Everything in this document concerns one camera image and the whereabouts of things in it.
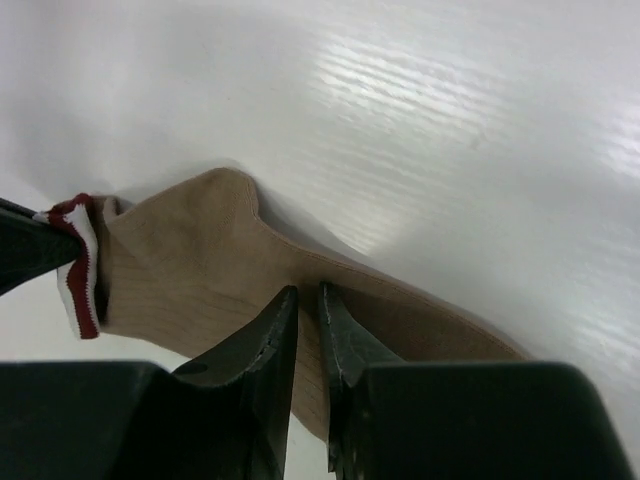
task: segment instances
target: brown sock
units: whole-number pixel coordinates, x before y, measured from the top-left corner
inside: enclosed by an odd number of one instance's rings
[[[105,332],[194,357],[249,322],[284,286],[300,290],[293,412],[325,437],[317,286],[333,282],[354,318],[407,360],[518,360],[470,315],[365,267],[289,241],[259,216],[256,188],[217,169],[119,215],[103,199],[96,231]]]

